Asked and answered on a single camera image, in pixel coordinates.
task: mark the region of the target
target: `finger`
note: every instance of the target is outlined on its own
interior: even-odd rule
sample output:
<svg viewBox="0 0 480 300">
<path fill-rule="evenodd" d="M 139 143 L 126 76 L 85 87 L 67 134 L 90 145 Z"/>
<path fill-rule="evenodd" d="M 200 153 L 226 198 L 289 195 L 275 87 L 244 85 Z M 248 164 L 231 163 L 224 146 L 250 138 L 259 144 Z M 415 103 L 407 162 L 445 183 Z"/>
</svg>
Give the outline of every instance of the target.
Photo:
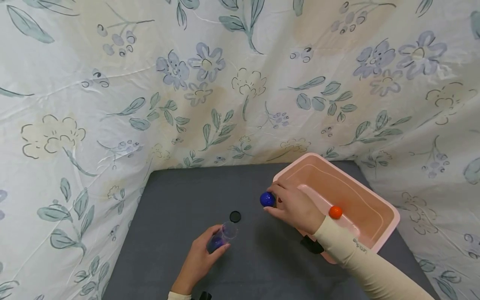
<svg viewBox="0 0 480 300">
<path fill-rule="evenodd" d="M 205 242 L 205 245 L 208 243 L 210 238 L 220 229 L 222 228 L 222 224 L 213 225 L 209 227 L 201 236 L 198 237 L 199 240 Z"/>
<path fill-rule="evenodd" d="M 225 244 L 222 247 L 218 248 L 215 250 L 212 254 L 208 256 L 208 259 L 210 260 L 211 264 L 214 264 L 227 250 L 230 248 L 230 244 Z"/>
<path fill-rule="evenodd" d="M 267 192 L 272 192 L 277 198 L 282 198 L 283 200 L 285 200 L 285 198 L 287 198 L 288 191 L 279 186 L 278 184 L 274 183 L 267 189 Z"/>
<path fill-rule="evenodd" d="M 277 219 L 280 219 L 282 221 L 286 220 L 287 215 L 285 214 L 285 211 L 283 211 L 281 209 L 266 206 L 266 207 L 264 207 L 264 211 L 268 212 L 269 214 L 271 214 L 272 216 L 274 216 Z"/>
</svg>

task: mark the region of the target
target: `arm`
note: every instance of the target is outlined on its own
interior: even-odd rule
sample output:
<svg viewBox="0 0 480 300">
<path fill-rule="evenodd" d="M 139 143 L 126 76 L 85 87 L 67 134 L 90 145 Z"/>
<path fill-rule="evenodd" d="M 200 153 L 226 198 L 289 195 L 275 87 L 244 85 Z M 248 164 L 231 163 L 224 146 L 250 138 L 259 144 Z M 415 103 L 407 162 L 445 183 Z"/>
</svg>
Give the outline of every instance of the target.
<svg viewBox="0 0 480 300">
<path fill-rule="evenodd" d="M 168 294 L 168 300 L 192 299 L 193 287 L 207 275 L 214 263 L 230 248 L 230 244 L 225 244 L 212 254 L 208 253 L 207 243 L 220 228 L 222 225 L 212 226 L 193 241 L 180 274 L 172 286 L 172 291 Z"/>
<path fill-rule="evenodd" d="M 385 259 L 358 243 L 348 230 L 325 217 L 313 201 L 295 186 L 274 182 L 268 188 L 277 195 L 277 208 L 265 207 L 271 215 L 314 235 L 325 251 L 353 275 L 373 300 L 433 300 L 408 276 Z"/>
</svg>

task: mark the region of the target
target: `right hand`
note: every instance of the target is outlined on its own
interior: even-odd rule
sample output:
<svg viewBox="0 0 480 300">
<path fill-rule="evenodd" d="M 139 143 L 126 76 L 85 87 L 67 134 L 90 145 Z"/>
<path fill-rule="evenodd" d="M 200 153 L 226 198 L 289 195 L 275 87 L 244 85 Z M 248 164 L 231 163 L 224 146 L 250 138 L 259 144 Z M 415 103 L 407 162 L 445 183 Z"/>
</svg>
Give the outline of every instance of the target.
<svg viewBox="0 0 480 300">
<path fill-rule="evenodd" d="M 264 210 L 287 224 L 313 235 L 325 220 L 310 197 L 295 186 L 275 181 L 267 191 L 274 193 L 281 205 L 280 208 L 267 206 Z"/>
</svg>

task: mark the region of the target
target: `orange ball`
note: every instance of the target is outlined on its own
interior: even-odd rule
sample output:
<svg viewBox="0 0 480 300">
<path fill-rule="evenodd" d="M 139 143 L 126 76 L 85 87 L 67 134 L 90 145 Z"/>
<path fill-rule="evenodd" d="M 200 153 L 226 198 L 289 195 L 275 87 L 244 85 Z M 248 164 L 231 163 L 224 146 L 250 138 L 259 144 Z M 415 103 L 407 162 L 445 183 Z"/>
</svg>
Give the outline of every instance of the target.
<svg viewBox="0 0 480 300">
<path fill-rule="evenodd" d="M 335 220 L 340 219 L 342 214 L 343 214 L 342 209 L 335 205 L 330 208 L 330 211 L 328 211 L 328 215 Z"/>
</svg>

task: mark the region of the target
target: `hand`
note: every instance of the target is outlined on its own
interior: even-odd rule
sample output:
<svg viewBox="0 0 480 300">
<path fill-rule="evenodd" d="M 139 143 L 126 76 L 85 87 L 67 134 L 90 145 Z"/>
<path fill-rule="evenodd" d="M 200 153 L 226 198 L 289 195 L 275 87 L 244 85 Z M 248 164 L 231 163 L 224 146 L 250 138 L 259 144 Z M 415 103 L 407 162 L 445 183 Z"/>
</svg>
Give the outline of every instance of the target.
<svg viewBox="0 0 480 300">
<path fill-rule="evenodd" d="M 325 220 L 310 197 L 295 186 L 275 181 L 267 191 L 276 195 L 280 205 L 278 208 L 267 206 L 264 210 L 291 226 L 313 235 Z"/>
<path fill-rule="evenodd" d="M 212 226 L 193 241 L 180 274 L 172 286 L 172 292 L 191 295 L 193 287 L 207 275 L 213 264 L 230 248 L 230 244 L 225 244 L 212 254 L 207 251 L 207 243 L 210 238 L 221 228 L 222 225 Z"/>
</svg>

